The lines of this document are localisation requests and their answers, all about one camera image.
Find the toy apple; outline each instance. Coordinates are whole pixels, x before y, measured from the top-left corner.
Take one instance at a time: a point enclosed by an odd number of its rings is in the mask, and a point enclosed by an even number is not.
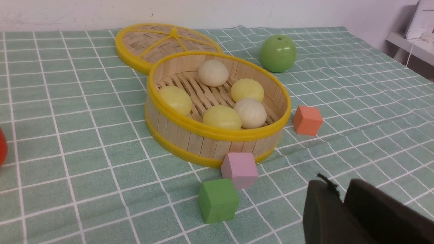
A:
[[[268,71],[279,73],[292,67],[297,58],[296,47],[285,35],[270,36],[262,44],[259,61]]]
[[[4,164],[7,156],[7,141],[0,128],[0,167]]]

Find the green block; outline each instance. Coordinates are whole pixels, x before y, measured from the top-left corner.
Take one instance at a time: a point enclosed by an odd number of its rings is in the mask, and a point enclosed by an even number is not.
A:
[[[199,207],[206,224],[231,220],[240,199],[229,179],[206,181],[199,192]]]

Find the red object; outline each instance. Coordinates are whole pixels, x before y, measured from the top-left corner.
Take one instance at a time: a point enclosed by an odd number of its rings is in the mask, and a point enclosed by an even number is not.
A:
[[[4,164],[7,157],[7,140],[0,128],[0,167]]]
[[[316,135],[322,122],[323,120],[319,110],[307,106],[298,106],[293,118],[295,131],[304,135]]]

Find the bamboo steamer lid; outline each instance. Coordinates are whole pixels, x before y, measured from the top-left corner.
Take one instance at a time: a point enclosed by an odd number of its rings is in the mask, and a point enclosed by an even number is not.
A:
[[[122,29],[115,39],[116,53],[131,68],[148,74],[161,58],[184,51],[222,53],[221,47],[198,31],[180,26],[144,23]]]

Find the black object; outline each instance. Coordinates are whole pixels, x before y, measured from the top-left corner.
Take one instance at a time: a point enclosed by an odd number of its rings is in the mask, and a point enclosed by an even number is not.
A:
[[[306,244],[434,244],[434,222],[361,179],[345,200],[325,176],[311,180],[303,213]]]

